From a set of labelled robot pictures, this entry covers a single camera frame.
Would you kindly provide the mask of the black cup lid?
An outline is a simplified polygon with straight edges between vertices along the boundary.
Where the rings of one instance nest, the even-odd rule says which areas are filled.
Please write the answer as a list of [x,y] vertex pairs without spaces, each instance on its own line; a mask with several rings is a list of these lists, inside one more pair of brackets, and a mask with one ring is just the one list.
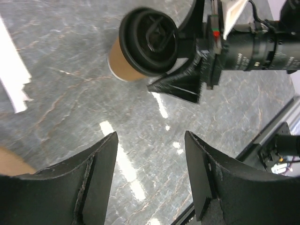
[[122,19],[119,43],[133,69],[149,77],[163,75],[171,70],[178,57],[178,28],[167,14],[138,7]]

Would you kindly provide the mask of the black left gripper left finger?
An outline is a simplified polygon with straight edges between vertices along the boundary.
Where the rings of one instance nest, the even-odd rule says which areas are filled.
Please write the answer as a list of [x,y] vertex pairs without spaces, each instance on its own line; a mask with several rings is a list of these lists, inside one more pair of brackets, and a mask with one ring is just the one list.
[[34,174],[0,175],[1,224],[104,224],[117,150],[113,132]]

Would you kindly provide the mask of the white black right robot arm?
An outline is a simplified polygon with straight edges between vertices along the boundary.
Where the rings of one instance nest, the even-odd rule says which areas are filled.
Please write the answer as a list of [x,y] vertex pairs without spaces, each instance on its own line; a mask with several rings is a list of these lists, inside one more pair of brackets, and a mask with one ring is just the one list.
[[253,22],[227,24],[221,2],[212,2],[208,16],[193,40],[193,53],[180,68],[148,86],[150,92],[164,93],[198,103],[202,86],[211,90],[226,70],[284,70],[300,68],[300,3],[287,0],[277,21],[261,20],[253,9]]

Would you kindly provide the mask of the single paper cup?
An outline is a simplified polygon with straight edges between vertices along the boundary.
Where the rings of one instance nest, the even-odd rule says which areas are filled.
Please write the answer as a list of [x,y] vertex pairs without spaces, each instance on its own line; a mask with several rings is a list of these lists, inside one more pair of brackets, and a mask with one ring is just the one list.
[[108,55],[108,66],[111,73],[118,79],[126,82],[133,82],[146,78],[145,75],[135,70],[126,60],[120,47],[119,38],[112,45]]

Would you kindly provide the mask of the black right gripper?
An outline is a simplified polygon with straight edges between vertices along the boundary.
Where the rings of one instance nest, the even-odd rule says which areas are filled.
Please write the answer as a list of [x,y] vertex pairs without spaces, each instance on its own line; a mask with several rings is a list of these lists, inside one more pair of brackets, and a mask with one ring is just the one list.
[[178,58],[189,58],[195,40],[202,38],[200,56],[189,59],[174,72],[147,86],[149,92],[168,94],[190,103],[199,103],[202,81],[212,90],[219,84],[223,63],[223,9],[220,0],[211,2],[212,14],[203,23],[204,0],[194,0],[184,21],[178,28]]

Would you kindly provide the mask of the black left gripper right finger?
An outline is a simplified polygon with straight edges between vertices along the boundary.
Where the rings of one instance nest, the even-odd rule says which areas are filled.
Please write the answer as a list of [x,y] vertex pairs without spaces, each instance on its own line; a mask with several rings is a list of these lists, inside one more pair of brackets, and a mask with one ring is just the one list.
[[300,179],[248,166],[185,133],[195,217],[203,224],[297,225]]

